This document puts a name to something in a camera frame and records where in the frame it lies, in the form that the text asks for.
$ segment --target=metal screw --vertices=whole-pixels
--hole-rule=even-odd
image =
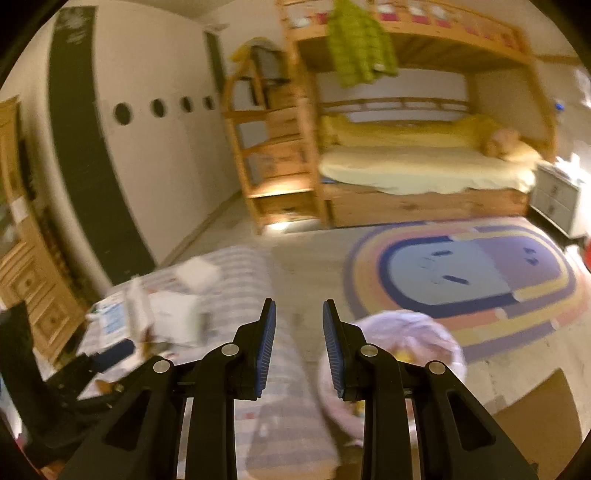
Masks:
[[[361,347],[361,355],[363,356],[376,356],[378,354],[378,349],[374,345],[363,345]]]
[[[222,353],[226,356],[234,356],[240,351],[240,347],[234,343],[229,343],[222,347]]]
[[[436,375],[443,375],[445,373],[446,366],[441,362],[431,362],[429,364],[429,370],[431,371],[431,373],[434,373]]]
[[[158,360],[152,368],[156,373],[163,374],[170,368],[170,362],[167,362],[166,360]]]

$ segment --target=pink bag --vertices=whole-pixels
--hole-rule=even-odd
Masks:
[[[462,348],[445,327],[431,317],[409,310],[382,312],[358,322],[369,343],[389,352],[406,351],[417,365],[424,366],[431,360],[441,360],[461,380],[466,379],[466,360]],[[363,442],[363,418],[354,413],[353,404],[342,401],[333,388],[326,350],[320,360],[318,392],[326,413],[358,444]],[[412,408],[407,403],[407,410]],[[411,443],[417,444],[417,428],[409,414],[408,429]]]

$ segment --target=wooden dresser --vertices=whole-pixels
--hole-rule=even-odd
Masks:
[[[29,204],[18,159],[18,102],[0,103],[0,299],[27,303],[35,347],[55,362],[85,321],[82,303],[61,276]]]

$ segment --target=yellow bedsheet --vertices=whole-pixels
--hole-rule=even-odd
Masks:
[[[458,193],[465,189],[516,189],[535,184],[535,161],[511,163],[470,148],[343,147],[327,150],[320,173],[333,180],[410,195]]]

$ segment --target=nightstand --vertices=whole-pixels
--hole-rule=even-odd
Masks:
[[[539,165],[530,206],[569,239],[580,239],[591,228],[591,186],[570,180],[550,165]]]

